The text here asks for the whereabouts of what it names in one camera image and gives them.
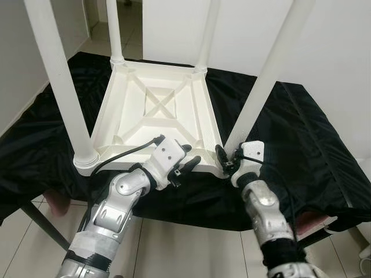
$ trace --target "black fabric sheet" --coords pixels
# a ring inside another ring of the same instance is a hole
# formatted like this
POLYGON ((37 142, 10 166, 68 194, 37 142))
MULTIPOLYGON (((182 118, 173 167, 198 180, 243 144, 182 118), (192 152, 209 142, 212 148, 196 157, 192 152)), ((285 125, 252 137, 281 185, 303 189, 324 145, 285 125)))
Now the black fabric sheet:
MULTIPOLYGON (((78 53, 69 66, 91 133, 111 74, 109 58, 78 53)), ((209 69, 206 83, 223 143, 255 80, 254 76, 209 69)), ((344 229, 370 221, 370 182, 302 85, 277 82, 247 140, 265 143, 264 160, 282 173, 294 196, 296 214, 336 215, 344 229)), ((72 157, 48 86, 0 139, 0 220, 49 188, 73 199, 94 199, 118 173, 102 171, 82 177, 72 157)), ((261 175, 289 217, 282 177, 264 166, 261 175)), ((208 228, 250 229, 238 191, 227 180, 208 173, 193 173, 177 189, 168 186, 149 193, 140 199, 134 214, 208 228)))

